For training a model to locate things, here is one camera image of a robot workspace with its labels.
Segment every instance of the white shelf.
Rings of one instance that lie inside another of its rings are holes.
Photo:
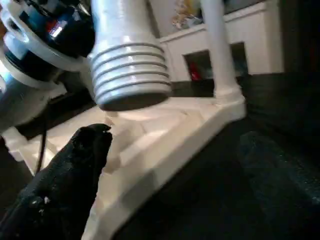
[[[268,0],[224,16],[230,44],[244,43],[249,74],[284,71],[279,9]],[[190,81],[185,55],[209,49],[206,25],[159,39],[168,59],[171,81]]]

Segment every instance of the white column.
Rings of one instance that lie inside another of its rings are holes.
[[[214,76],[214,95],[221,103],[243,98],[236,82],[235,68],[228,42],[222,0],[201,0],[208,33],[208,45]]]

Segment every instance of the white plastic base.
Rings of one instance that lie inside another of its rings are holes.
[[[226,124],[245,116],[244,101],[242,96],[228,104],[218,104],[214,98],[173,97],[134,111],[106,113],[94,107],[49,130],[45,166],[78,128],[112,125],[107,165],[82,239],[111,239]],[[38,136],[12,150],[33,172],[39,146]]]

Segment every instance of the white ribbed cylinder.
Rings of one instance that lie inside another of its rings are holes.
[[[149,26],[144,0],[92,0],[95,101],[106,111],[147,107],[171,93],[164,52]]]

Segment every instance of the red object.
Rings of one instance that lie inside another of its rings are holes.
[[[189,70],[190,70],[190,75],[191,75],[192,81],[200,81],[201,80],[201,76],[198,71],[197,65],[194,62],[190,63]]]

